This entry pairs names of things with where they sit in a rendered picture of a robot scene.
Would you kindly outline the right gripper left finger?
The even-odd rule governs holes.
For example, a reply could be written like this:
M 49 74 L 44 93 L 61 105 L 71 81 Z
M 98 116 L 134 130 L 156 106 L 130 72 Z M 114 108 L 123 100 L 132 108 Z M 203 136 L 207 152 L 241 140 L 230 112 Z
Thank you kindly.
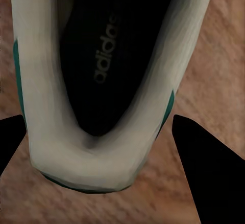
M 0 175 L 26 135 L 23 115 L 0 120 Z

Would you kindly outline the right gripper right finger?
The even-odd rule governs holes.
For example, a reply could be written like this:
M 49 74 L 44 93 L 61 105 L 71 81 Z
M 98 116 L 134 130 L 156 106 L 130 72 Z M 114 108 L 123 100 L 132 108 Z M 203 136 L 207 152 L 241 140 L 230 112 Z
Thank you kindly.
M 172 132 L 201 224 L 245 224 L 245 159 L 186 117 Z

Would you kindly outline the gym shoe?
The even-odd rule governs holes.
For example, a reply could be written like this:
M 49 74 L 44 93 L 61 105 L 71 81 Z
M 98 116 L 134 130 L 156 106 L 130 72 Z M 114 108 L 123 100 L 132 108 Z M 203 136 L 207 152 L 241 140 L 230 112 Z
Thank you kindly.
M 32 166 L 86 194 L 129 188 L 174 105 L 210 0 L 11 0 Z

